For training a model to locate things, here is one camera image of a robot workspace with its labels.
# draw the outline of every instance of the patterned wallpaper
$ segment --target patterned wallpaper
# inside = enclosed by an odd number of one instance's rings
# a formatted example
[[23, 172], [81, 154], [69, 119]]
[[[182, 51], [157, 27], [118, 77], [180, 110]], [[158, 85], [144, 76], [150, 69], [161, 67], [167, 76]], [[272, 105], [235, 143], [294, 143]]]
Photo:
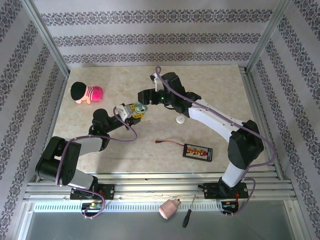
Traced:
[[0, 0], [0, 240], [11, 239], [64, 77], [19, 0]]
[[312, 239], [320, 239], [320, 7], [294, 0], [252, 77], [282, 171]]
[[34, 0], [69, 67], [239, 64], [278, 0]]

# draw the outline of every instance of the stuffed toy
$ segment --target stuffed toy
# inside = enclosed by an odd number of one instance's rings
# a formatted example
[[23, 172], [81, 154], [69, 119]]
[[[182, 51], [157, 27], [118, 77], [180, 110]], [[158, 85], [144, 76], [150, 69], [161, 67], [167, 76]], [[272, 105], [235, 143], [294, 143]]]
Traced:
[[101, 101], [104, 91], [99, 86], [86, 86], [83, 82], [76, 81], [71, 86], [71, 98], [75, 100], [77, 104], [85, 101], [90, 104], [91, 101]]

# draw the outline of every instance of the white bottle cap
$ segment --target white bottle cap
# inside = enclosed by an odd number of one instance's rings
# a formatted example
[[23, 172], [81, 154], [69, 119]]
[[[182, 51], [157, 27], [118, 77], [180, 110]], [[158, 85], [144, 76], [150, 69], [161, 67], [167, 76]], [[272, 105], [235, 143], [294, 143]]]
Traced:
[[185, 121], [186, 121], [186, 118], [185, 118], [185, 116], [183, 116], [183, 115], [179, 115], [179, 116], [177, 116], [176, 117], [176, 122], [178, 123], [178, 124], [183, 124]]

